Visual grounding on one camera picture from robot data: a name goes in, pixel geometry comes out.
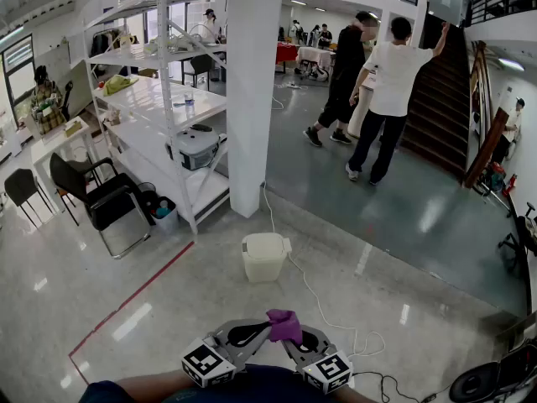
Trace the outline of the white metal shelving rack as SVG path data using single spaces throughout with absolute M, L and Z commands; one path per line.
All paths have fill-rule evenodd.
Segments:
M 209 126 L 210 118 L 227 108 L 224 96 L 194 88 L 169 75 L 171 64 L 185 63 L 198 55 L 209 55 L 221 68 L 227 66 L 220 57 L 226 51 L 225 46 L 205 42 L 172 19 L 171 8 L 175 4 L 199 1 L 123 0 L 87 27 L 126 22 L 133 16 L 155 11 L 156 38 L 147 44 L 134 44 L 129 54 L 123 54 L 119 47 L 86 57 L 90 73 L 100 65 L 157 72 L 154 77 L 128 73 L 127 76 L 137 76 L 138 81 L 109 97 L 103 96 L 101 86 L 91 94 L 109 151 L 139 180 L 154 183 L 159 194 L 173 201 L 179 218 L 188 223 L 193 233 L 230 196 L 229 180 L 216 169 L 227 153 L 227 141 L 209 167 L 194 171 L 182 166 L 176 143 L 178 132 L 194 124 Z M 187 91 L 194 93 L 192 107 L 185 106 Z

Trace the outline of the yellow-green cloth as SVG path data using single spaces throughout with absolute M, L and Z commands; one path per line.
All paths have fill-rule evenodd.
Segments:
M 130 87 L 137 81 L 137 76 L 114 75 L 104 83 L 102 87 L 103 96 L 109 97 L 125 88 Z

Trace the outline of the black chair with chrome legs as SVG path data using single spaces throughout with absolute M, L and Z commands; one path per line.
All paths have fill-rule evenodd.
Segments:
M 103 165 L 112 168 L 113 177 L 97 185 L 95 189 L 87 190 L 86 174 Z M 112 159 L 98 160 L 82 171 L 61 158 L 59 154 L 53 153 L 50 156 L 50 176 L 57 188 L 83 203 L 86 215 L 113 259 L 122 258 L 150 237 L 151 227 L 155 222 L 143 205 L 142 193 L 129 175 L 117 171 Z M 105 231 L 131 212 L 137 212 L 141 217 L 143 234 L 125 249 L 115 253 L 105 237 Z

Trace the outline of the wooden stair banister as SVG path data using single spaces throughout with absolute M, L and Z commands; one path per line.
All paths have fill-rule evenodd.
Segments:
M 478 177 L 487 166 L 487 163 L 489 162 L 492 153 L 498 144 L 507 121 L 508 114 L 501 107 L 499 107 L 492 121 L 492 126 L 487 131 L 484 142 L 478 150 L 468 172 L 466 173 L 463 183 L 465 188 L 472 188 L 477 182 Z

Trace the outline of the black office chair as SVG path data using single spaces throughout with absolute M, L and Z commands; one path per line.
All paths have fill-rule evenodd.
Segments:
M 509 272 L 513 272 L 519 262 L 526 260 L 529 252 L 537 255 L 537 216 L 535 218 L 529 216 L 531 212 L 536 212 L 537 209 L 530 202 L 527 202 L 527 207 L 526 213 L 517 216 L 515 219 L 517 235 L 509 233 L 498 244 L 499 249 L 507 246 L 514 252 L 513 258 L 509 260 Z

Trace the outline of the black chair with thin legs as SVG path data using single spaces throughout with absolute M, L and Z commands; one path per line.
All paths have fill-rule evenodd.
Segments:
M 186 82 L 186 77 L 191 77 L 191 85 L 194 88 L 198 87 L 198 77 L 206 75 L 207 89 L 210 89 L 210 82 L 213 72 L 213 59 L 209 55 L 198 55 L 181 63 L 181 80 Z
M 38 194 L 42 202 L 49 209 L 49 212 L 54 215 L 55 211 L 50 205 L 49 198 L 44 193 L 44 189 L 40 185 L 38 179 L 34 176 L 34 173 L 30 169 L 16 169 L 4 182 L 4 190 L 9 199 L 20 208 L 27 219 L 35 226 L 31 216 L 24 209 L 24 204 L 30 207 L 34 215 L 41 221 L 39 214 L 35 211 L 34 207 L 29 202 L 29 199 L 34 194 Z

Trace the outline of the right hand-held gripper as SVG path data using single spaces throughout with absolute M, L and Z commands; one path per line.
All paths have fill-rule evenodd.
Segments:
M 290 340 L 282 344 L 303 381 L 322 393 L 331 393 L 349 383 L 351 361 L 321 330 L 303 328 L 302 344 Z

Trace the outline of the white and grey appliance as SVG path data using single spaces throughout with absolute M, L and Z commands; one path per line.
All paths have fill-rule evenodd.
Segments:
M 209 167 L 226 141 L 224 133 L 205 124 L 194 124 L 178 132 L 176 143 L 182 166 L 191 171 Z

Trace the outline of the purple cloth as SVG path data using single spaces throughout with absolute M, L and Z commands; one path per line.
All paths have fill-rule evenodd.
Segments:
M 299 345 L 303 343 L 302 328 L 294 311 L 270 309 L 266 315 L 271 326 L 268 335 L 270 342 L 290 340 Z

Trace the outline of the white square pillar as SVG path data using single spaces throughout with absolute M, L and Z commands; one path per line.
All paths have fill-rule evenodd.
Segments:
M 229 0 L 227 164 L 232 210 L 251 217 L 265 180 L 282 0 Z

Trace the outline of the table with red tablecloth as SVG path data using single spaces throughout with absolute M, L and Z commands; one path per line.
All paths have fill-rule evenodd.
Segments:
M 295 44 L 278 42 L 276 50 L 276 66 L 281 66 L 283 73 L 286 72 L 286 63 L 295 61 L 298 55 L 298 48 Z

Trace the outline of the person's navy shirt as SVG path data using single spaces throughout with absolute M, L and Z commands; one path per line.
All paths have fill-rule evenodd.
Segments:
M 87 386 L 78 403 L 136 403 L 116 381 Z M 344 385 L 327 395 L 289 369 L 250 364 L 222 385 L 181 390 L 161 403 L 377 403 Z

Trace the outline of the cream lidded trash bin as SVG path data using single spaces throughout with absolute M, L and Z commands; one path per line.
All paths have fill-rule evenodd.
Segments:
M 252 233 L 242 240 L 244 269 L 251 283 L 275 281 L 292 252 L 289 238 L 278 233 Z

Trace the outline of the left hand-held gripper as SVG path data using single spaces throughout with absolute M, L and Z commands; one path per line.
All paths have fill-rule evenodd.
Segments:
M 182 369 L 201 388 L 229 382 L 245 370 L 270 328 L 270 322 L 253 318 L 225 322 L 187 347 L 181 354 Z

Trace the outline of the black scooter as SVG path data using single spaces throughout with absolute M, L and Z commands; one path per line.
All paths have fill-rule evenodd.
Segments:
M 452 403 L 488 403 L 510 397 L 537 378 L 537 344 L 528 340 L 499 361 L 461 374 L 449 389 Z

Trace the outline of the red floor tape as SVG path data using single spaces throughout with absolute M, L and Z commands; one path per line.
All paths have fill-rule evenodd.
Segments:
M 87 380 L 86 376 L 81 370 L 81 366 L 76 363 L 74 356 L 76 353 L 82 349 L 82 347 L 87 343 L 87 341 L 95 335 L 103 326 L 105 326 L 110 320 L 112 320 L 121 310 L 123 310 L 131 301 L 133 301 L 137 296 L 139 296 L 148 286 L 155 282 L 169 267 L 171 267 L 182 255 L 188 252 L 194 245 L 195 241 L 190 241 L 184 248 L 179 251 L 173 258 L 171 258 L 167 263 L 165 263 L 159 270 L 157 270 L 153 275 L 151 275 L 144 283 L 137 288 L 129 297 L 127 297 L 117 308 L 108 313 L 107 316 L 102 318 L 99 323 L 97 323 L 94 328 L 92 328 L 85 337 L 78 342 L 78 344 L 73 347 L 73 349 L 68 353 L 68 359 L 75 369 L 75 372 L 82 379 L 85 385 L 89 385 L 90 382 Z

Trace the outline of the table with white tablecloth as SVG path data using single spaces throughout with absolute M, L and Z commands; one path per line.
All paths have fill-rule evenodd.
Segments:
M 336 56 L 331 50 L 322 50 L 314 47 L 300 46 L 296 62 L 310 62 L 317 64 L 320 68 L 327 70 L 332 63 L 332 58 Z

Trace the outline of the red and green bag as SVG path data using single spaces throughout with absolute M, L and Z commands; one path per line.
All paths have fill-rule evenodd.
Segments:
M 501 164 L 496 161 L 490 162 L 482 173 L 481 182 L 486 188 L 486 193 L 498 193 L 503 189 L 505 170 Z

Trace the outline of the cream cylindrical bin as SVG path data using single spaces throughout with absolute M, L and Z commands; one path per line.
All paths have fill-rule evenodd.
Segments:
M 356 108 L 347 126 L 347 133 L 355 139 L 360 137 L 363 120 L 368 112 L 369 105 L 373 96 L 373 89 L 361 86 Z

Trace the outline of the black mesh waste bin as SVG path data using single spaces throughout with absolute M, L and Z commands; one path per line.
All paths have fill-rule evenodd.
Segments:
M 157 200 L 159 198 L 154 184 L 151 182 L 139 183 L 138 190 L 138 202 L 140 206 L 149 217 L 153 218 L 153 212 L 155 211 Z

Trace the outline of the person's left forearm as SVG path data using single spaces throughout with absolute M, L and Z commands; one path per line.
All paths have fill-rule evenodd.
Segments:
M 181 390 L 196 387 L 196 383 L 181 369 L 120 379 L 116 384 L 136 403 L 161 403 Z

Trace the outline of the grey waste bin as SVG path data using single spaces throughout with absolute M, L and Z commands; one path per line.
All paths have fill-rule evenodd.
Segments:
M 175 203 L 168 197 L 158 197 L 150 207 L 150 214 L 163 233 L 172 234 L 177 232 L 179 215 Z

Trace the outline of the dark wooden staircase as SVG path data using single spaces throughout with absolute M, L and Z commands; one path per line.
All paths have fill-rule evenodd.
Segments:
M 400 146 L 461 180 L 467 172 L 470 74 L 463 30 L 451 26 L 441 54 L 414 81 Z

